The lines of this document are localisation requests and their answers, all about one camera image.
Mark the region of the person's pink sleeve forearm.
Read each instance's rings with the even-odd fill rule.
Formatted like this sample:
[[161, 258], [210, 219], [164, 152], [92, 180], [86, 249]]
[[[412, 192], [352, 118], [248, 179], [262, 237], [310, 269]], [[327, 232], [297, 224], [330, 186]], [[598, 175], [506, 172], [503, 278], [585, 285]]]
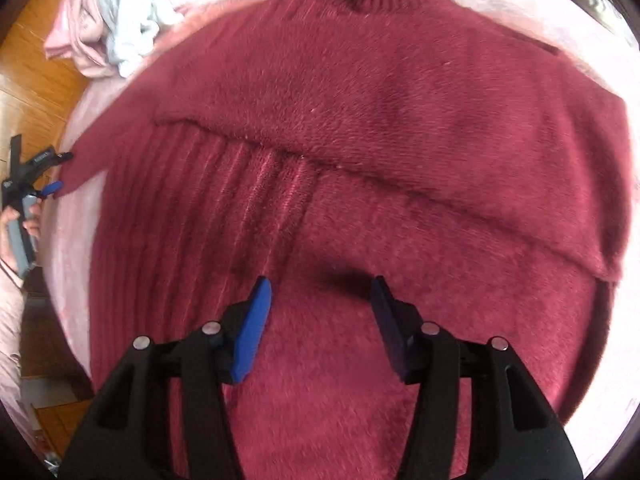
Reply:
[[33, 451], [37, 450], [35, 430], [24, 408], [21, 394], [21, 331], [25, 307], [22, 280], [1, 263], [0, 292], [0, 382], [1, 402], [10, 419]]

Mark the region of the person's left hand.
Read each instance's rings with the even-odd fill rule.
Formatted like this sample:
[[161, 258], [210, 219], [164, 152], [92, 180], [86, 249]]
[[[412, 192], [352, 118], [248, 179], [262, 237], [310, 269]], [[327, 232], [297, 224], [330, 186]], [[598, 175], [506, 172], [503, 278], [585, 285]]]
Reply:
[[41, 200], [36, 198], [26, 218], [11, 206], [1, 214], [1, 262], [19, 278], [24, 278], [37, 262]]

